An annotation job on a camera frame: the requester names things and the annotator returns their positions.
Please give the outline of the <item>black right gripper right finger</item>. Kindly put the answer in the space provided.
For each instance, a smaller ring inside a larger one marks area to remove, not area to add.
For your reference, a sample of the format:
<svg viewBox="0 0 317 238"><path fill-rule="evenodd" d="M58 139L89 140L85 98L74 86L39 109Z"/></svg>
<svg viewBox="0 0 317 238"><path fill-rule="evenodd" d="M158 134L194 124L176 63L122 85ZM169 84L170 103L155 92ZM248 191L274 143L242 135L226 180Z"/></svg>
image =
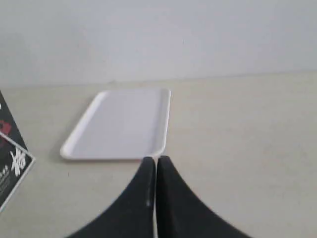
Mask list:
<svg viewBox="0 0 317 238"><path fill-rule="evenodd" d="M159 238L248 238L190 189L169 156L157 163L156 216Z"/></svg>

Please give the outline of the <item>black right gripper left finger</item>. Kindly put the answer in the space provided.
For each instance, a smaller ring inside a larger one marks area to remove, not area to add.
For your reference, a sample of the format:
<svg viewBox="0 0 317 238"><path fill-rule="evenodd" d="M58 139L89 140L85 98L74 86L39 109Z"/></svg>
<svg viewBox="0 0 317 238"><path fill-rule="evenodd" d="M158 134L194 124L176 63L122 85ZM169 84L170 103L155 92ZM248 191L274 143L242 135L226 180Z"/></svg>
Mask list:
<svg viewBox="0 0 317 238"><path fill-rule="evenodd" d="M118 198L70 238L153 238L156 164L145 157Z"/></svg>

